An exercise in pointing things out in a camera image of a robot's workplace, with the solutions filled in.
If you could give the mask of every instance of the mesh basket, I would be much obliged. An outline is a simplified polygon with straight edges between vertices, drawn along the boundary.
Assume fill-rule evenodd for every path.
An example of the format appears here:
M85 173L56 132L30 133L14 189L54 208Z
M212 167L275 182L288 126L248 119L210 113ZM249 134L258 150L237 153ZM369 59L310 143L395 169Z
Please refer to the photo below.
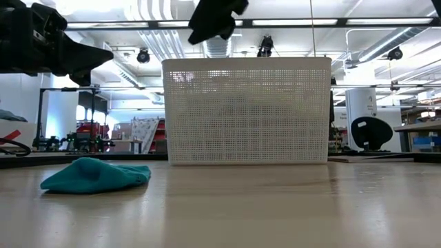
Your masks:
M325 163L331 59L163 62L172 165Z

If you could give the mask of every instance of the workbench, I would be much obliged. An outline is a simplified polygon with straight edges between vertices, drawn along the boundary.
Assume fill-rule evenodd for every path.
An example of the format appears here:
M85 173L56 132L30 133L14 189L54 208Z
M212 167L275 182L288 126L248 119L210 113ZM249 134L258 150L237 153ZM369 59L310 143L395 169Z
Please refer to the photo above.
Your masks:
M416 123L394 127L395 132L402 132L402 149L404 152L412 152L409 134L412 132L441 132L441 121L429 121L425 123Z
M0 247L434 247L441 169L421 163L147 165L148 185L47 194L66 165L0 173Z

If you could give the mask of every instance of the window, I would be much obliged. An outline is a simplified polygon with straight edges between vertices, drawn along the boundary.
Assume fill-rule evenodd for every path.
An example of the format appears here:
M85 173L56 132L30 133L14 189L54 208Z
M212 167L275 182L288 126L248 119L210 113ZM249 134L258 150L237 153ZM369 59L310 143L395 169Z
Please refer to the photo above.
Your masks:
M76 120L82 121L85 118L85 108L83 106L78 105L76 107Z
M90 119L92 118L92 110L88 110L88 121L90 121ZM100 124L104 124L105 122L105 114L100 112L100 111L96 111L94 112L94 122L100 123Z

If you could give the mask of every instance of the white pillar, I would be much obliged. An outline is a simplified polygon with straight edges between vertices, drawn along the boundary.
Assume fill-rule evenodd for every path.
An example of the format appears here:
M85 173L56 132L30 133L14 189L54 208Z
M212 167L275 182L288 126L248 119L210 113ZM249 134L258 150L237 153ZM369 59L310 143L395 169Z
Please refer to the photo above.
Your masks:
M346 91L347 131L348 142L351 149L361 151L351 134L351 125L359 117L376 117L377 100L374 88L352 89Z
M51 87L78 87L68 76L52 76ZM76 131L76 107L78 92L45 92L48 95L48 114L45 125L45 137L66 137L66 134Z

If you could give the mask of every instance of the office chair backrest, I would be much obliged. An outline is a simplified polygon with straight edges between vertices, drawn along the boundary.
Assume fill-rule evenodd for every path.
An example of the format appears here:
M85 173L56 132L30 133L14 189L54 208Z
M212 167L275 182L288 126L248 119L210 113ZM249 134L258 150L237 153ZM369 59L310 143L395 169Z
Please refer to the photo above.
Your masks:
M378 150L393 136L389 124L374 117L360 117L351 124L353 140L359 148Z

